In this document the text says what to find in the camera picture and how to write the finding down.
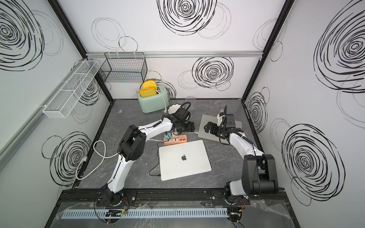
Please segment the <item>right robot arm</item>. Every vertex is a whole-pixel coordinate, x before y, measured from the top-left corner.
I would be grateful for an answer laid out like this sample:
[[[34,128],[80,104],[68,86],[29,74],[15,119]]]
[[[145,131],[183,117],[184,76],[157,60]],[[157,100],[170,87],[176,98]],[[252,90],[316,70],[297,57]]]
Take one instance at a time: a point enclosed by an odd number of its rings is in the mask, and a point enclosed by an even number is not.
[[[226,140],[225,145],[233,146],[243,158],[241,179],[227,182],[225,200],[231,204],[235,197],[277,194],[279,183],[275,158],[259,150],[246,137],[236,126],[232,114],[220,113],[217,119],[217,123],[208,122],[204,131],[220,141]]]

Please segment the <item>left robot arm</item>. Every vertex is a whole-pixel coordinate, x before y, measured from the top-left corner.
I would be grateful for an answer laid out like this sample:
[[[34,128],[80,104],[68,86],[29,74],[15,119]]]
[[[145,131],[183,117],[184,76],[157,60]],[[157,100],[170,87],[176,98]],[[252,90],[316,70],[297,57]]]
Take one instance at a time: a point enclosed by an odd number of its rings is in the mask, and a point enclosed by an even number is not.
[[[191,113],[180,107],[176,112],[165,114],[160,120],[153,123],[143,126],[132,124],[127,128],[117,149],[118,159],[112,176],[102,187],[102,195],[108,199],[108,203],[112,207],[116,207],[124,201],[120,192],[125,186],[125,180],[133,163],[142,156],[146,141],[175,128],[179,132],[189,132],[192,128],[186,127],[186,125],[189,123],[190,117]]]

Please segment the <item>pink power strip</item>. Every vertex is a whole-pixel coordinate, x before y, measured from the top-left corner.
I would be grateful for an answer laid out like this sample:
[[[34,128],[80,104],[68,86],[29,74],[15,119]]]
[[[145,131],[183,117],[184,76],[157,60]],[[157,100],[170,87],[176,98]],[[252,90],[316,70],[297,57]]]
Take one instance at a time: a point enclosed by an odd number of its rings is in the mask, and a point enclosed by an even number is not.
[[[186,143],[187,142],[187,136],[186,135],[179,135],[178,138],[171,138],[170,141],[163,141],[164,145],[167,146],[167,145],[175,145],[175,144],[181,144],[181,143]]]

